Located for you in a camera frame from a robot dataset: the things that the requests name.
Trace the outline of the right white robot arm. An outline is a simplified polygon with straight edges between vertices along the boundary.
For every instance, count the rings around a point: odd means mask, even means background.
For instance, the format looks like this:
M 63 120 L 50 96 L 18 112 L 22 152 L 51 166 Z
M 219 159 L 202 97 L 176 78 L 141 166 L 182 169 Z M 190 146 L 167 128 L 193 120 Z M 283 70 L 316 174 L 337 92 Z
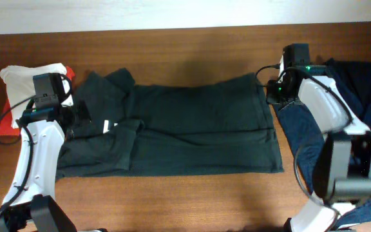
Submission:
M 301 142 L 293 152 L 297 180 L 299 156 L 320 145 L 312 167 L 312 190 L 298 181 L 309 201 L 284 224 L 284 231 L 332 231 L 337 221 L 371 200 L 371 130 L 357 118 L 324 65 L 310 62 L 307 44 L 283 49 L 279 77 L 267 84 L 267 102 L 293 126 L 312 117 L 315 132 L 296 128 L 288 138 Z

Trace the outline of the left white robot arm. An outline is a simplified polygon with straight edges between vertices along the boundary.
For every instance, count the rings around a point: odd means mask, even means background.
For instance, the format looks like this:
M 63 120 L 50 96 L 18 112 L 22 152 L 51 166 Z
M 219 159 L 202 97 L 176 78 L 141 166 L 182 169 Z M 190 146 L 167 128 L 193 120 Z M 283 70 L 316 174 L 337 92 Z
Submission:
M 71 80 L 61 73 L 33 77 L 35 93 L 23 100 L 16 120 L 21 150 L 14 179 L 0 207 L 0 231 L 19 231 L 28 222 L 38 231 L 76 231 L 55 201 L 57 159 L 65 140 L 62 123 L 73 122 Z

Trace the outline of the dark green t-shirt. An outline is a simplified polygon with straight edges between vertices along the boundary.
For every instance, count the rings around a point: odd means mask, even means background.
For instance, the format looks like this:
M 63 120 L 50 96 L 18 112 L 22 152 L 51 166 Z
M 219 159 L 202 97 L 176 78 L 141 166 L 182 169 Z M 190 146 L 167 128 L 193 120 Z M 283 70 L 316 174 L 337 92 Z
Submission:
M 199 87 L 142 86 L 91 72 L 73 94 L 89 122 L 68 128 L 56 177 L 281 173 L 263 88 L 253 73 Z

